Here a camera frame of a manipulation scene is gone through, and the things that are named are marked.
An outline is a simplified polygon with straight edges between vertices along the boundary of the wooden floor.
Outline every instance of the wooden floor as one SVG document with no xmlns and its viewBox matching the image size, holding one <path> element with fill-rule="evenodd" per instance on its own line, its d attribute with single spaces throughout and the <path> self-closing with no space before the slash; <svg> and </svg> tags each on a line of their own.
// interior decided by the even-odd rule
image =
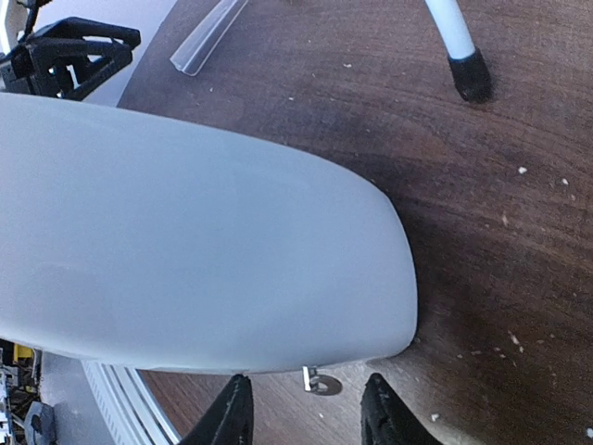
<svg viewBox="0 0 593 445">
<path fill-rule="evenodd" d="M 169 57 L 214 3 L 179 0 L 120 105 L 373 181 L 404 222 L 420 291 L 415 343 L 334 370 L 342 395 L 256 376 L 256 443 L 360 443 L 378 371 L 446 443 L 593 444 L 593 3 L 462 0 L 496 79 L 496 100 L 475 107 L 420 0 L 252 0 L 183 76 Z M 144 376 L 182 433 L 227 380 Z"/>
</svg>

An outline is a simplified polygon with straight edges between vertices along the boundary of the black rubber part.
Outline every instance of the black rubber part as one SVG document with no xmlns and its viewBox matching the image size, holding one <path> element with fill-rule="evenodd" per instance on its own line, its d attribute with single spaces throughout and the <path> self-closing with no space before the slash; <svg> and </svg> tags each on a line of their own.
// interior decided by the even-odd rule
<svg viewBox="0 0 593 445">
<path fill-rule="evenodd" d="M 448 64 L 455 87 L 463 100 L 483 104 L 492 98 L 492 78 L 479 49 L 476 48 L 475 53 L 461 60 L 449 58 Z"/>
</svg>

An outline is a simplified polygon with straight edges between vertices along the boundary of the white curved cover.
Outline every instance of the white curved cover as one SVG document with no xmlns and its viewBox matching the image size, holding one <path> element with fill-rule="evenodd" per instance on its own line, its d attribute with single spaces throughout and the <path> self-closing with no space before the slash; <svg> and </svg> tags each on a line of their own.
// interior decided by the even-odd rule
<svg viewBox="0 0 593 445">
<path fill-rule="evenodd" d="M 372 184 L 284 146 L 0 95 L 0 337 L 138 368 L 394 355 L 417 301 Z"/>
</svg>

